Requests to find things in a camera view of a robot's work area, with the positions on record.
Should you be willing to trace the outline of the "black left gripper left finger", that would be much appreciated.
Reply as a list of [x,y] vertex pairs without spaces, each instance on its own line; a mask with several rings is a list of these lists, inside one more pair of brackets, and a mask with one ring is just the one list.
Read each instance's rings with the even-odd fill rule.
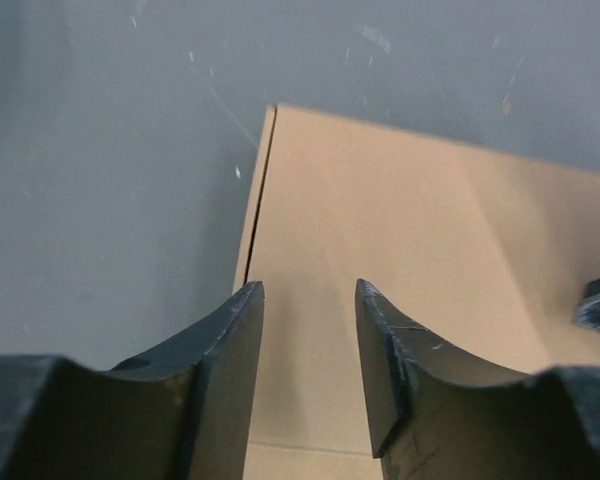
[[239,479],[265,294],[219,308],[114,368],[0,355],[0,479]]

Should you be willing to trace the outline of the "brown cardboard box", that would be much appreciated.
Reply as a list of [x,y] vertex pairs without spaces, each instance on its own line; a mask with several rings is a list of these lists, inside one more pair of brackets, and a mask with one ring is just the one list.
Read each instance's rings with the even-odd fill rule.
[[600,333],[575,323],[599,278],[599,173],[271,107],[236,267],[266,297],[245,477],[387,479],[359,280],[457,347],[533,374],[600,367]]

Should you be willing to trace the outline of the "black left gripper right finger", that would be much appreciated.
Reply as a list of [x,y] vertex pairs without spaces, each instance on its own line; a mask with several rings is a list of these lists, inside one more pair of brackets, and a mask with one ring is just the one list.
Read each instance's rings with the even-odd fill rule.
[[387,479],[600,479],[600,367],[526,374],[448,342],[359,280],[370,442]]

